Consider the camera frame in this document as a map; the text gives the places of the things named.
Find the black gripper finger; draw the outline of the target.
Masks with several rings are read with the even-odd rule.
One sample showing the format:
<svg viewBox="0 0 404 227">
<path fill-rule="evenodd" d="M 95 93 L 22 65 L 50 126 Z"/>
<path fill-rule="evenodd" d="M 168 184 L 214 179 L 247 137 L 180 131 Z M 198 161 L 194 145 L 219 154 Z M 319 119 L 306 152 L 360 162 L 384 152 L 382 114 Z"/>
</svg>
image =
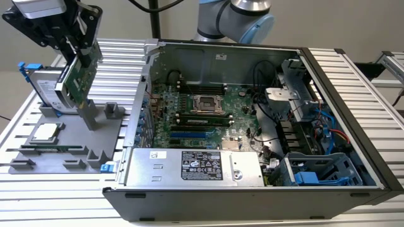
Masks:
<svg viewBox="0 0 404 227">
<path fill-rule="evenodd" d="M 12 6 L 2 15 L 4 21 L 16 28 L 38 45 L 47 47 L 48 43 L 42 36 L 42 31 L 39 26 L 35 24 L 35 18 L 28 19 L 24 17 L 22 11 L 16 6 Z M 75 56 L 75 52 L 67 43 L 68 38 L 74 37 L 74 34 L 66 35 L 66 40 L 62 42 L 60 48 L 54 48 L 59 50 L 63 56 Z"/>
<path fill-rule="evenodd" d="M 79 22 L 79 36 L 78 36 L 78 55 L 84 68 L 88 68 L 94 57 L 91 57 L 91 50 L 95 45 L 96 35 L 103 16 L 103 9 L 96 5 L 87 5 L 78 3 L 78 22 Z"/>
</svg>

